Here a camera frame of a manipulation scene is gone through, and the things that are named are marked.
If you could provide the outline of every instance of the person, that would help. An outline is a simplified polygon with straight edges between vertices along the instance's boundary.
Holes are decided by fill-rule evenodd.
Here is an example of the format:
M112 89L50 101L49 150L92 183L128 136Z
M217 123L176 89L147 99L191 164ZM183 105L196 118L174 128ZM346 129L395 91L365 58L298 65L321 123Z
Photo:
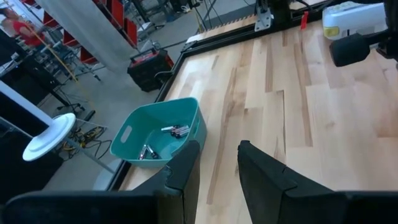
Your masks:
M41 30L35 31L35 28L32 24L20 21L20 17L12 9L2 8L0 9L0 14L6 17L1 22L1 25L8 28L12 27L15 31L15 34L20 35L21 39L25 41L26 45L29 47L40 48L39 50L45 47L45 44L43 44L41 41L41 39L45 39Z
M36 51L40 51L46 47L45 36L43 34L44 26L39 30L35 30L33 24L25 21L20 21L20 17L12 9L1 8L0 14L6 18L1 21L1 25L6 29L13 29L15 35L20 35L21 39L25 41L25 44L29 47L34 48ZM56 65L65 76L68 76L67 69L52 55L49 54L52 62Z

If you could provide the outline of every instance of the red shelf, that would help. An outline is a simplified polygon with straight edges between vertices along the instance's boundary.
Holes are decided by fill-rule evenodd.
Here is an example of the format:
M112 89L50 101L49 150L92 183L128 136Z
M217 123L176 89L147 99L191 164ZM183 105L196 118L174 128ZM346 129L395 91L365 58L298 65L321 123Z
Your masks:
M124 37L130 43L130 45L137 46L137 26L127 18L124 19L124 31L126 31L126 34L132 40L131 43L127 37Z
M111 12L114 19L111 18L111 23L118 28L123 28L124 25L124 9L123 5L118 0L109 0L106 7Z
M26 4L30 5L30 6L33 6L36 3L35 0L21 0L21 2L22 3L26 3Z
M89 51L87 51L84 47L80 49L80 61L87 64L97 63L97 59L92 56Z
M48 27L56 27L59 25L58 22L55 19L53 19L53 17L51 17L50 14L48 14L45 11L44 11L43 23L45 26L48 26Z
M74 47L79 44L79 42L72 37L66 30L63 31L63 40L62 43L69 47Z

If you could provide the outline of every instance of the cable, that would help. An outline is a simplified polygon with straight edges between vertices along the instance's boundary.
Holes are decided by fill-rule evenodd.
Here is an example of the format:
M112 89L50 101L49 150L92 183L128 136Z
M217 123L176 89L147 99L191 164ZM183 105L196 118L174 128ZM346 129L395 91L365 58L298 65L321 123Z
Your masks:
M188 40L188 39L186 39L186 40L181 40L180 42L177 42L177 43L174 43L174 44L167 45L167 46L165 46L165 47L162 47L162 48L160 48L160 49L167 49L167 48L169 48L169 47L174 47L174 46L176 46L176 45L179 45L179 44L185 43L187 40Z
M303 4L303 5L305 5L309 11L311 11L311 12L313 11L312 6L310 6L310 5L309 5L308 3L306 3L305 1L303 1L303 0L296 0L296 1L299 2L299 3L301 3L301 4Z
M318 9L317 9L317 11L321 11L321 10L323 10L324 8L326 8L326 7L328 7L332 2L334 2L335 0L329 0L329 1L327 1L327 2L325 2L321 7L319 7Z
M101 137L104 134L104 132L105 132L104 127L97 126L95 128L90 129L89 131L83 133L81 131L81 126L80 126L79 128L75 128L73 131L71 131L68 138L77 142L80 145L80 147L85 148L85 149L91 149L91 148L97 146L94 156L97 159L101 159L109 151L109 148L111 147L111 144L112 144L112 140L105 140L105 141L98 140L98 138ZM105 149L105 151L99 157L97 157L98 152L101 149L101 146L106 142L109 142L109 146ZM75 156L76 154L79 153L79 150L77 150L74 147L69 146L66 141L62 143L61 147L58 148L57 151L58 151L58 154L61 154L62 152L66 152L68 154L68 157L66 159L64 159L64 161L70 160L71 158L73 158L73 156Z
M205 30L207 31L207 27L205 25L205 21L203 20L203 18L201 17L200 13L198 12L198 9L195 7L195 11L197 12L198 16L200 17L201 23L204 26Z
M204 0L204 2L205 2L205 7L206 7L207 13L210 13L210 12L209 12L209 8L208 8L208 6L207 6L206 0ZM209 18L209 24L210 24L210 29L212 29L212 28L213 28L213 25L211 24L211 19L210 19L210 18Z
M246 0L243 0L248 6L254 7L252 4L249 4Z
M221 25L223 26L224 23L223 23L223 21L221 20L220 16L218 15L216 9L214 8L214 5L210 4L210 7L211 7L211 9L213 9L213 11L216 13L218 20L220 21Z

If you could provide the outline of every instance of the concrete floor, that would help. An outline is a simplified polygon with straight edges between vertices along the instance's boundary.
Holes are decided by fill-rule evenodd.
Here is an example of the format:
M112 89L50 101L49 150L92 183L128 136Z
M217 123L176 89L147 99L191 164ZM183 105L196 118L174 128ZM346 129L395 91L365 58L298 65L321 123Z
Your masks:
M247 0L247 2L251 4L254 0ZM214 8L219 15L222 15L245 6L247 6L247 4L243 0L217 0ZM204 4L202 4L198 10L204 17L206 12ZM215 16L216 14L212 11L210 13L210 18ZM198 24L196 17L193 12L190 12L182 15L171 23L167 23L164 28L153 32L150 38L160 42L162 46L166 46L195 35L197 29ZM180 44L168 49L172 60L176 61L178 59L182 45L183 44ZM137 107L153 103L158 91L152 91L150 93L141 91L126 73L115 74L104 68L96 71L96 74L102 79L102 82L97 81L90 74L86 74L79 77L78 85L74 82L67 82L67 84L62 87L62 90L65 93L82 96L91 101L92 103L82 103L86 111L84 111L80 117L84 118L89 110L96 110L97 113L91 122L108 127L100 139L113 139L127 116ZM72 103L77 102L76 99L70 100ZM51 97L41 108L50 115L56 115L58 114L58 111L55 110L57 106L60 106L60 103ZM88 130L92 127L93 126L87 124L84 126L84 129ZM94 149L89 149L89 151L92 154L95 152ZM108 164L115 159L117 158L107 153L101 161ZM45 190L103 189L106 184L102 185L102 187L94 187L97 176L102 170L102 167L80 152L75 155L73 159L63 163L61 168L59 168L47 184ZM102 181L107 183L109 177L110 176L102 177Z

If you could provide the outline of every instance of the wooden table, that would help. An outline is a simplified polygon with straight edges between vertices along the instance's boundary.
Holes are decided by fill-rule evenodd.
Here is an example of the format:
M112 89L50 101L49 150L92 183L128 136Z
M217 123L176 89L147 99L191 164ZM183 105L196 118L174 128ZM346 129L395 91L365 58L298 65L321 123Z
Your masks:
M398 189L396 63L371 52L336 68L329 44L314 22L185 60L166 100L195 97L207 123L197 223L250 223L236 160L242 139L333 190ZM121 189L156 172L132 168Z

